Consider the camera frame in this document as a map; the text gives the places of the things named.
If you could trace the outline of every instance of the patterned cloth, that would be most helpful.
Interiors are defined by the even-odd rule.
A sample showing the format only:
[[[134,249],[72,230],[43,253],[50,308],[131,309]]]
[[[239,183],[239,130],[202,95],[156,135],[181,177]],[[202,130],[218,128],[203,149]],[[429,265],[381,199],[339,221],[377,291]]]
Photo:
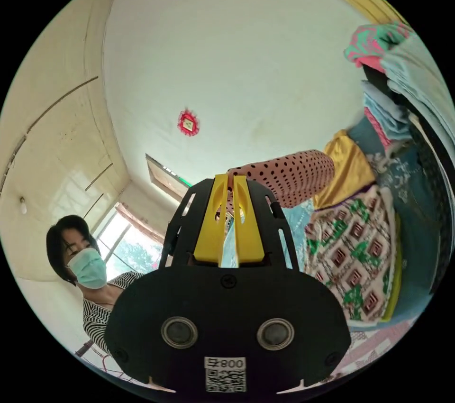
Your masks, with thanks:
[[[357,68],[367,65],[384,72],[381,59],[393,46],[410,36],[412,30],[401,22],[379,25],[361,25],[352,35],[345,49],[345,57]]]
[[[108,284],[117,288],[126,289],[130,284],[142,277],[139,272],[125,272],[109,281]],[[84,299],[83,323],[85,333],[103,352],[109,354],[108,347],[104,341],[104,332],[109,321],[109,308],[102,307],[91,300]]]
[[[320,192],[333,179],[333,161],[319,150],[307,150],[228,170],[227,211],[233,213],[234,175],[262,183],[282,207],[295,207]]]
[[[306,227],[304,272],[332,291],[348,320],[379,321],[387,308],[395,263],[387,210],[375,184],[314,212]]]

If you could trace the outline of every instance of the curtain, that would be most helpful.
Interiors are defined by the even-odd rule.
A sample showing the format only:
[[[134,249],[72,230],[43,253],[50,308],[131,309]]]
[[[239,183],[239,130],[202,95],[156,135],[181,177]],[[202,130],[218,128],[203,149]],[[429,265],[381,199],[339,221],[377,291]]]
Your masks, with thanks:
[[[128,220],[137,230],[141,231],[145,236],[154,240],[155,242],[160,243],[161,245],[164,242],[164,237],[153,230],[153,228],[148,224],[148,220],[144,217],[137,217],[130,210],[127,204],[121,202],[116,207],[117,213],[123,218]]]

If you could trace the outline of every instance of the label sticker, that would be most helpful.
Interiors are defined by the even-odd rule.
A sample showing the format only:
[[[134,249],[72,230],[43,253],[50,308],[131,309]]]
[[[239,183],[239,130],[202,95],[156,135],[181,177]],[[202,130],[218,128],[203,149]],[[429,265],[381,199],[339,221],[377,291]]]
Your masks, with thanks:
[[[207,392],[246,392],[245,357],[204,357]]]

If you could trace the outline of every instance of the face mask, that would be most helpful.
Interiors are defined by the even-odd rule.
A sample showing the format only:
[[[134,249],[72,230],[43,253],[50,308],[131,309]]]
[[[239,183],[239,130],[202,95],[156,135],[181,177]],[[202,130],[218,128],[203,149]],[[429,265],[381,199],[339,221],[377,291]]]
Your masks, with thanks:
[[[94,248],[80,251],[68,267],[76,275],[77,282],[86,288],[100,289],[108,281],[106,263]]]

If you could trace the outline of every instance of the pink cloth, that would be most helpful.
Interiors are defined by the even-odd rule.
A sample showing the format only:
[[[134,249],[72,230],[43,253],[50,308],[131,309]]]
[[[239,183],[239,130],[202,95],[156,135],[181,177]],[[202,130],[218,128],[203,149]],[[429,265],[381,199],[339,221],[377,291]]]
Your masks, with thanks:
[[[381,73],[385,73],[384,68],[381,66],[381,57],[375,57],[373,55],[369,55],[367,57],[360,57],[356,59],[355,61],[355,66],[356,68],[361,68],[362,65],[369,66],[370,68],[373,68],[377,71],[380,71]]]
[[[392,144],[393,141],[391,141],[387,138],[380,123],[376,120],[376,117],[371,113],[371,111],[367,107],[364,107],[364,112],[365,112],[366,118],[372,124],[374,130],[378,134],[379,140],[381,141],[381,144],[384,147],[384,150],[386,151],[390,147],[390,145]]]
[[[269,188],[282,207],[292,208],[313,197],[333,179],[332,159],[319,150],[307,150],[273,160],[253,163],[227,172],[227,210],[232,213],[232,183],[234,175],[246,175]]]

